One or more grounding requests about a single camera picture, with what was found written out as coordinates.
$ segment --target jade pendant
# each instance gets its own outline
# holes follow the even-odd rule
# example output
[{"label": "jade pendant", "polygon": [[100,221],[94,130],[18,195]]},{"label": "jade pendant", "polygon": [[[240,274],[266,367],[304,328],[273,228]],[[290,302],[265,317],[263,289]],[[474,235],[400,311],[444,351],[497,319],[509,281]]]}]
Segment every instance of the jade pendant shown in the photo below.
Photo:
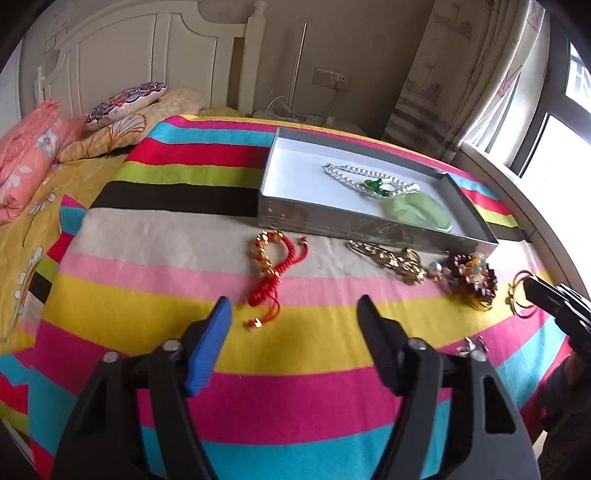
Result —
[{"label": "jade pendant", "polygon": [[384,199],[384,213],[388,218],[410,225],[448,232],[452,219],[437,200],[423,192],[408,192]]},{"label": "jade pendant", "polygon": [[372,192],[377,193],[382,197],[389,197],[391,195],[391,191],[385,190],[382,188],[382,180],[365,180],[364,185],[369,188]]}]

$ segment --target blue gripper pad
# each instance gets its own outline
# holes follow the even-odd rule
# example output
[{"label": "blue gripper pad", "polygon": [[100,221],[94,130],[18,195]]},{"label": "blue gripper pad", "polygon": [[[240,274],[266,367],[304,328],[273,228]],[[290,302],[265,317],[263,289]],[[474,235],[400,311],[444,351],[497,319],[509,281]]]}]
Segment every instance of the blue gripper pad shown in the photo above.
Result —
[{"label": "blue gripper pad", "polygon": [[189,358],[189,373],[185,387],[194,397],[206,387],[213,374],[213,367],[226,340],[232,323],[232,303],[221,297],[209,315],[209,326]]}]

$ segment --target white headboard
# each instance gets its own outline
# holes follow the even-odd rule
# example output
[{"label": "white headboard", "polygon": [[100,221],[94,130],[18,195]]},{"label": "white headboard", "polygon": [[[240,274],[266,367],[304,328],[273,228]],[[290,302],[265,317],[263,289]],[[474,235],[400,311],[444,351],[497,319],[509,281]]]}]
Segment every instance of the white headboard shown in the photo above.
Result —
[{"label": "white headboard", "polygon": [[225,106],[235,38],[244,38],[238,110],[252,113],[267,2],[254,2],[245,24],[215,24],[198,0],[137,0],[107,7],[63,38],[51,73],[37,69],[37,103],[60,102],[63,118],[86,114],[121,90],[165,82]]}]

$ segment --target pearl necklace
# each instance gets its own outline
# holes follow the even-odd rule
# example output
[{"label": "pearl necklace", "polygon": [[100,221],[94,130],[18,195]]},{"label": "pearl necklace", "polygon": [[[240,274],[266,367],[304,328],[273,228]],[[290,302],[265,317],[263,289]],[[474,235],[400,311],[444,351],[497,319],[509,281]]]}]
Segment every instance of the pearl necklace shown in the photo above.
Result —
[{"label": "pearl necklace", "polygon": [[[363,175],[365,177],[371,177],[377,180],[365,180],[363,183],[357,183],[356,181],[347,178],[345,175],[339,172],[339,170],[355,173],[357,175]],[[387,175],[385,173],[365,170],[364,168],[359,167],[351,167],[349,165],[337,166],[327,163],[324,166],[324,171],[335,180],[348,186],[350,189],[366,193],[373,197],[395,197],[401,193],[418,192],[421,189],[417,183],[405,183],[402,180],[398,180],[396,177]],[[381,188],[381,186],[384,184],[392,184],[395,189],[385,190]]]}]

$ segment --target yellow stripe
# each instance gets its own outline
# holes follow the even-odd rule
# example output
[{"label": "yellow stripe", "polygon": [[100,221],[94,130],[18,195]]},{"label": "yellow stripe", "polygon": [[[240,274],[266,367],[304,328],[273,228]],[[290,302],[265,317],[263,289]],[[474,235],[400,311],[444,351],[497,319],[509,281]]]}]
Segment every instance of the yellow stripe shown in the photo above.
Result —
[{"label": "yellow stripe", "polygon": [[19,350],[25,350],[35,345],[35,337],[26,334],[21,329],[15,328],[6,343],[0,343],[0,355],[6,355]]},{"label": "yellow stripe", "polygon": [[52,258],[45,256],[37,265],[37,272],[46,279],[48,279],[50,282],[53,282],[53,279],[56,277],[57,270],[59,267],[59,263],[57,263]]},{"label": "yellow stripe", "polygon": [[189,185],[257,189],[261,186],[262,170],[213,165],[145,165],[126,161],[113,179],[133,183],[166,185],[187,183]]},{"label": "yellow stripe", "polygon": [[[506,286],[489,312],[478,312],[449,296],[377,304],[382,315],[402,323],[409,336],[434,347],[471,336],[511,316]],[[203,319],[211,301],[157,296],[98,285],[60,274],[44,318],[107,348],[139,355],[167,338],[179,337]],[[266,307],[233,306],[233,322],[216,365],[219,372],[255,375],[313,374],[372,365],[359,331],[355,305],[283,307],[279,318],[247,332],[242,323]]]},{"label": "yellow stripe", "polygon": [[441,164],[441,167],[444,171],[449,169],[449,164],[445,163],[441,160],[437,160],[436,158],[428,157],[423,155],[419,152],[414,150],[409,150],[408,148],[400,147],[399,145],[384,142],[383,140],[376,140],[374,138],[364,137],[363,135],[351,134],[349,132],[343,132],[341,130],[333,130],[331,128],[326,127],[317,127],[315,125],[306,125],[306,124],[295,124],[291,122],[281,122],[278,120],[266,120],[262,118],[237,118],[235,116],[217,116],[217,117],[200,117],[196,115],[181,115],[183,118],[187,120],[191,120],[192,122],[236,122],[236,123],[250,123],[250,124],[265,124],[265,125],[276,125],[278,127],[290,127],[290,128],[300,128],[302,130],[312,130],[315,132],[326,132],[335,135],[340,135],[341,137],[349,137],[349,138],[359,138],[361,140],[365,140],[367,142],[376,144],[376,145],[384,145],[388,148],[397,148],[398,150],[412,153],[413,155],[417,155],[419,157],[426,158],[428,160],[436,161],[437,163]]},{"label": "yellow stripe", "polygon": [[29,435],[29,417],[6,406],[0,400],[0,419],[7,419],[19,432]]},{"label": "yellow stripe", "polygon": [[500,213],[491,212],[480,205],[474,205],[474,207],[476,207],[476,210],[478,210],[478,213],[484,218],[485,222],[496,223],[497,225],[505,225],[508,227],[518,226],[512,215],[501,215]]}]

